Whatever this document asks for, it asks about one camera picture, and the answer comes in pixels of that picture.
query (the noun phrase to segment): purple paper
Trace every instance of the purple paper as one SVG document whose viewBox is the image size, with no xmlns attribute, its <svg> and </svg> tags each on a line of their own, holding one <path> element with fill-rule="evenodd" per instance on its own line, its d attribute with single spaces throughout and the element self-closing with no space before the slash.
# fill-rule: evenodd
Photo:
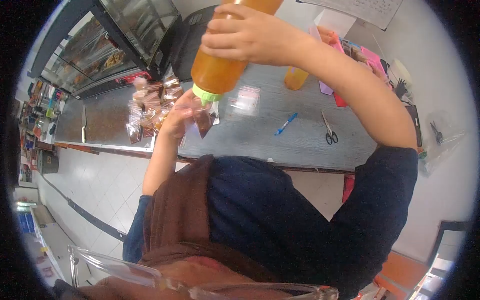
<svg viewBox="0 0 480 300">
<path fill-rule="evenodd" d="M 329 88 L 326 84 L 324 84 L 321 81 L 319 81 L 319 83 L 320 83 L 320 91 L 322 93 L 327 94 L 327 95 L 333 94 L 333 90 L 331 88 Z"/>
</svg>

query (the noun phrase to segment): squeeze bottle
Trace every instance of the squeeze bottle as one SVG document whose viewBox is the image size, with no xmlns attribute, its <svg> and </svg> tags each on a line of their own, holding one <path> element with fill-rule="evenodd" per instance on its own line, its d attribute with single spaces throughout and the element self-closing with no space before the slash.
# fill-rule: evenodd
<svg viewBox="0 0 480 300">
<path fill-rule="evenodd" d="M 288 67 L 284 83 L 287 88 L 296 91 L 301 88 L 305 80 L 307 80 L 307 77 L 308 73 L 304 70 L 295 67 Z"/>
<path fill-rule="evenodd" d="M 270 15 L 276 13 L 282 2 L 283 0 L 222 0 L 222 4 L 244 5 Z M 241 19 L 241 17 L 226 13 L 214 13 L 212 19 Z M 215 33 L 210 29 L 207 31 L 211 34 Z M 202 100 L 202 105 L 208 101 L 219 101 L 224 93 L 235 88 L 247 64 L 248 61 L 213 57 L 198 49 L 191 73 L 193 93 Z"/>
</svg>

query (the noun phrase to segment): glasses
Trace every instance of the glasses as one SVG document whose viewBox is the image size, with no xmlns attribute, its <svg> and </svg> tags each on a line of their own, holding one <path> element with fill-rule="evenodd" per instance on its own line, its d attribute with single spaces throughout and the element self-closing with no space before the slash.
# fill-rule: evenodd
<svg viewBox="0 0 480 300">
<path fill-rule="evenodd" d="M 336 300 L 338 290 L 327 286 L 292 283 L 209 283 L 189 287 L 185 283 L 165 278 L 153 268 L 122 261 L 76 246 L 68 246 L 72 286 L 79 288 L 80 262 L 87 263 L 96 278 L 107 278 L 112 287 L 135 290 L 137 299 L 153 299 L 159 293 L 176 292 L 192 300 Z"/>
</svg>

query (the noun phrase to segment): paper note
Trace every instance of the paper note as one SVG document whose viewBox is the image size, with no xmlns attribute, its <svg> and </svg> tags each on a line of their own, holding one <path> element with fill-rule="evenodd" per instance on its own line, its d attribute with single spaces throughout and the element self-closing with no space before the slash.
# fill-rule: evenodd
<svg viewBox="0 0 480 300">
<path fill-rule="evenodd" d="M 325 6 L 386 29 L 402 0 L 301 0 L 303 3 Z"/>
</svg>

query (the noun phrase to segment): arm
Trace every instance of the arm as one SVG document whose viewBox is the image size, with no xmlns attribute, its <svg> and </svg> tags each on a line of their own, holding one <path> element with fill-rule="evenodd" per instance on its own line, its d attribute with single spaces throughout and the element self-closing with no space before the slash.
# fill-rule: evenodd
<svg viewBox="0 0 480 300">
<path fill-rule="evenodd" d="M 158 132 L 152 158 L 145 172 L 143 195 L 153 195 L 158 187 L 175 172 L 180 138 L 185 134 L 183 121 L 192 116 L 191 109 L 183 109 L 193 93 L 188 90 L 177 100 Z"/>
<path fill-rule="evenodd" d="M 282 20 L 253 9 L 225 4 L 217 13 L 243 20 L 214 19 L 201 50 L 217 57 L 277 66 L 291 65 L 318 77 L 352 108 L 368 134 L 381 145 L 416 148 L 407 110 L 370 71 Z"/>
</svg>

